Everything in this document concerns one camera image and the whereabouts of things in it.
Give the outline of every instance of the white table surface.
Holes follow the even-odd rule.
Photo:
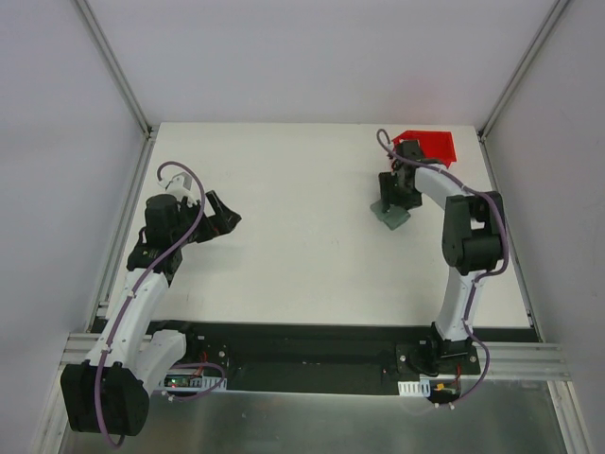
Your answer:
[[[370,204],[389,168],[375,125],[163,123],[151,155],[122,263],[144,225],[147,198],[161,193],[155,171],[166,160],[198,173],[205,190],[242,216],[228,236],[188,245],[154,320],[428,325],[440,311],[448,267],[441,255],[442,210],[428,197],[392,232]],[[469,186],[490,182],[466,126],[387,126],[451,131]],[[165,175],[180,170],[169,167]],[[476,326],[527,327],[513,267],[490,279]]]

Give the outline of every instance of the red block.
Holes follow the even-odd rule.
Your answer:
[[[439,159],[447,167],[456,161],[456,151],[450,131],[406,131],[392,139],[392,142],[397,145],[403,140],[418,140],[424,156]]]

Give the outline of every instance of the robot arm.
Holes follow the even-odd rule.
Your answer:
[[[439,370],[440,361],[470,355],[472,341],[465,323],[472,331],[484,282],[477,282],[476,278],[493,270],[503,258],[504,250],[493,213],[482,198],[441,174],[439,169],[445,170],[445,166],[439,161],[425,159],[417,141],[404,141],[394,152],[438,170],[393,163],[392,172],[379,175],[381,200],[372,206],[391,230],[410,218],[407,210],[423,204],[422,195],[428,196],[444,211],[441,249],[450,267],[449,277],[441,311],[431,325],[430,339],[421,354],[423,366],[418,368],[431,375]],[[500,194],[490,192],[488,195],[504,218]],[[475,295],[467,313],[473,287]]]
[[[191,177],[182,173],[161,181],[166,192],[147,200],[146,226],[128,258],[128,274],[120,304],[108,320],[95,347],[82,364],[69,364],[60,384],[70,426],[75,431],[99,432],[95,414],[95,376],[104,355],[101,408],[107,431],[138,434],[147,419],[149,397],[167,371],[185,354],[185,336],[173,330],[156,332],[151,344],[139,352],[143,336],[158,303],[164,298],[182,261],[182,246],[208,241],[231,232],[241,217],[231,211],[214,191],[206,200],[215,214],[202,214],[195,230],[182,245],[148,272],[134,293],[135,283],[156,258],[167,253],[195,225],[201,204],[189,192]],[[119,320],[119,310],[130,302]],[[111,349],[108,338],[112,337]]]

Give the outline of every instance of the gray wall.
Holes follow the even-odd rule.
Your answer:
[[[0,451],[28,452],[142,137],[67,0],[0,2]]]
[[[605,3],[577,0],[488,140],[545,337],[605,452]]]
[[[161,121],[475,125],[553,0],[91,0]]]

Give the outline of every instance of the green block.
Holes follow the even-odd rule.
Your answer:
[[[391,206],[385,213],[382,211],[382,202],[377,201],[370,205],[370,209],[376,215],[378,220],[387,224],[391,230],[395,230],[411,218],[409,212],[400,206]]]

